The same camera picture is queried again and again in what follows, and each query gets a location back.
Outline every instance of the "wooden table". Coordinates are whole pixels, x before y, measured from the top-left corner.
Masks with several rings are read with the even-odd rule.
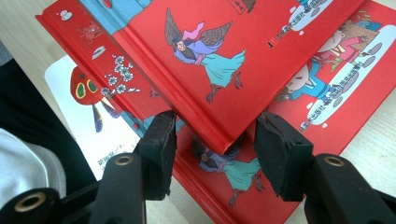
[[[54,0],[1,0],[0,39],[32,80],[49,106],[68,128],[44,79],[46,69],[65,52],[38,23],[35,15]],[[394,0],[377,2],[396,9]],[[375,189],[396,197],[396,90],[376,110],[342,156],[352,161]],[[149,223],[210,223],[210,218],[173,179],[172,194],[163,202],[148,202]],[[288,220],[305,223],[300,206]]]

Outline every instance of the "red book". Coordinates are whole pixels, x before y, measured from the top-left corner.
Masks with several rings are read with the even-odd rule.
[[[80,2],[223,154],[364,1]]]

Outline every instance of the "black pants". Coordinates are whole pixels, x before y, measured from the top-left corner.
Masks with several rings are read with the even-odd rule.
[[[67,194],[95,181],[76,141],[14,60],[0,66],[0,127],[52,151],[64,167]]]

